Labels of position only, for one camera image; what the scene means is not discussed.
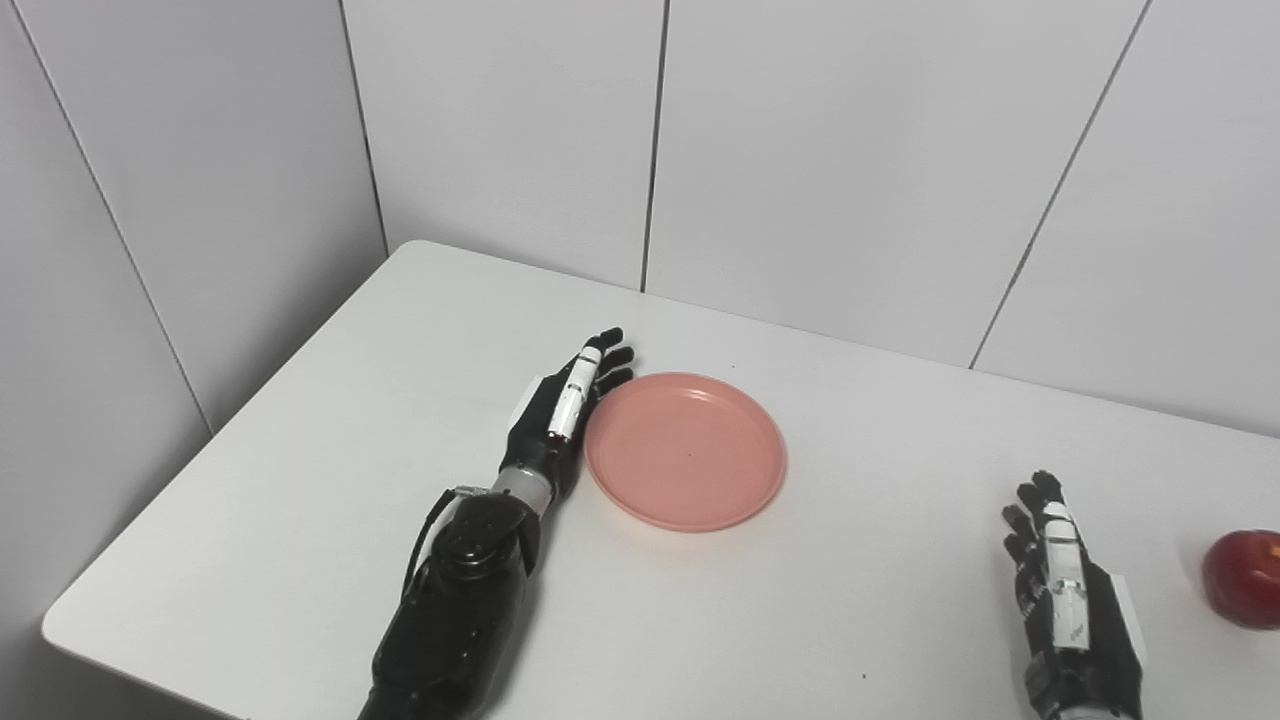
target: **red apple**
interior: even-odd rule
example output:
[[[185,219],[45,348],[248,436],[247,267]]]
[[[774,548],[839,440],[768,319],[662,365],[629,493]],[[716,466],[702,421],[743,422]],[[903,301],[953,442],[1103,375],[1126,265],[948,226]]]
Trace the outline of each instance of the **red apple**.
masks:
[[[1256,629],[1280,629],[1280,533],[1236,530],[1204,553],[1204,592],[1219,615]]]

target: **white table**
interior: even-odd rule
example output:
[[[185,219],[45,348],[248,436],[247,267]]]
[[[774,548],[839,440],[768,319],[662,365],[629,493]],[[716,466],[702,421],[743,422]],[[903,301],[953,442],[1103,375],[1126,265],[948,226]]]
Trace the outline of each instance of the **white table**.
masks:
[[[787,478],[709,534],[579,483],[489,717],[1030,717],[1000,507],[1037,468],[1129,579],[1148,717],[1280,706],[1280,634],[1220,620],[1197,580],[1219,534],[1280,525],[1280,441],[425,242],[120,534],[45,635],[234,717],[353,719],[424,514],[445,487],[488,486],[530,378],[613,324],[643,373],[754,396]]]

